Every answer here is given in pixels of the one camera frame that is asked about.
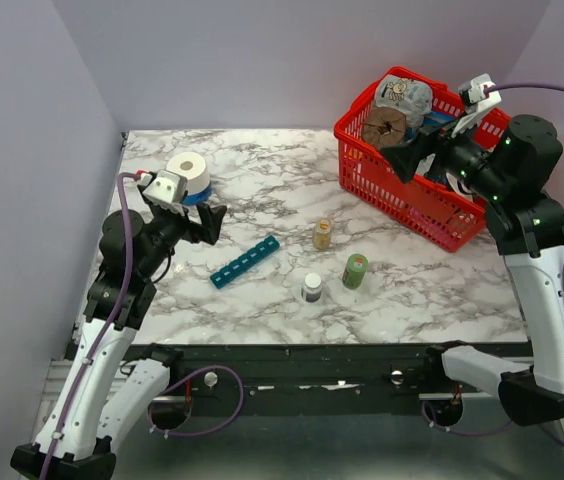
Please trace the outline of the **teal weekly pill organizer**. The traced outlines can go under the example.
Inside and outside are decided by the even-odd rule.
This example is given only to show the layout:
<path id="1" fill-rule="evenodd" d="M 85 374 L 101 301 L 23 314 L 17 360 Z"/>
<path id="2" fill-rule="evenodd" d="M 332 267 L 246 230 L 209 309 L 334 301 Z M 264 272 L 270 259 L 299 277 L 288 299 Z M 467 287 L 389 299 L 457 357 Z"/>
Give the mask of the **teal weekly pill organizer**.
<path id="1" fill-rule="evenodd" d="M 249 269 L 271 256 L 279 247 L 280 244 L 278 240 L 270 235 L 249 249 L 246 253 L 243 253 L 237 259 L 213 273 L 210 276 L 210 280 L 217 289 L 222 289 Z"/>

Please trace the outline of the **white pill bottle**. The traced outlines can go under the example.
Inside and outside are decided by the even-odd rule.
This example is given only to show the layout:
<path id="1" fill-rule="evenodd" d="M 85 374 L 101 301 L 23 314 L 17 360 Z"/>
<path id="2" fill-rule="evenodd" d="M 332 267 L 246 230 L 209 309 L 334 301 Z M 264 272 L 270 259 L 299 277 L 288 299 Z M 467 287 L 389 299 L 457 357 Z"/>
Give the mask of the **white pill bottle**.
<path id="1" fill-rule="evenodd" d="M 309 303 L 318 301 L 321 298 L 323 283 L 321 276 L 317 273 L 308 273 L 303 280 L 301 295 Z"/>

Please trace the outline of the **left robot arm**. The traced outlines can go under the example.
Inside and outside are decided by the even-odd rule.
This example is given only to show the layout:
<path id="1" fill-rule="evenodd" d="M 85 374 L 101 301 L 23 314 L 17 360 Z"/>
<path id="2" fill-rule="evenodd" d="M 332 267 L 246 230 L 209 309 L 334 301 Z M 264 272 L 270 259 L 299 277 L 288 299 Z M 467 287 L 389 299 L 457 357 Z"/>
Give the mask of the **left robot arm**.
<path id="1" fill-rule="evenodd" d="M 156 295 L 152 280 L 176 244 L 217 242 L 226 207 L 197 206 L 200 220 L 160 207 L 153 218 L 123 208 L 102 225 L 103 259 L 87 293 L 85 322 L 73 364 L 46 424 L 17 447 L 11 466 L 27 479 L 109 479 L 126 435 L 158 393 L 184 380 L 181 355 L 152 346 L 139 371 L 111 390 L 120 363 Z"/>

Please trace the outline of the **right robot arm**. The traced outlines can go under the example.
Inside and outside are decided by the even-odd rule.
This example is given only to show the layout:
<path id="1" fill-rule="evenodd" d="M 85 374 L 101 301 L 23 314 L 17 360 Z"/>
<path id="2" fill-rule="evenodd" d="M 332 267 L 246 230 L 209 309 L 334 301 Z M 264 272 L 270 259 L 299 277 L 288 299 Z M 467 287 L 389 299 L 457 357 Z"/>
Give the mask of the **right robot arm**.
<path id="1" fill-rule="evenodd" d="M 442 392 L 456 381 L 500 401 L 511 421 L 532 426 L 564 418 L 564 208 L 544 190 L 563 146 L 552 123 L 517 115 L 493 150 L 457 121 L 428 126 L 406 143 L 381 149 L 398 179 L 421 161 L 463 183 L 486 202 L 486 227 L 511 279 L 531 339 L 533 362 L 515 363 L 460 341 L 429 348 L 422 379 Z"/>

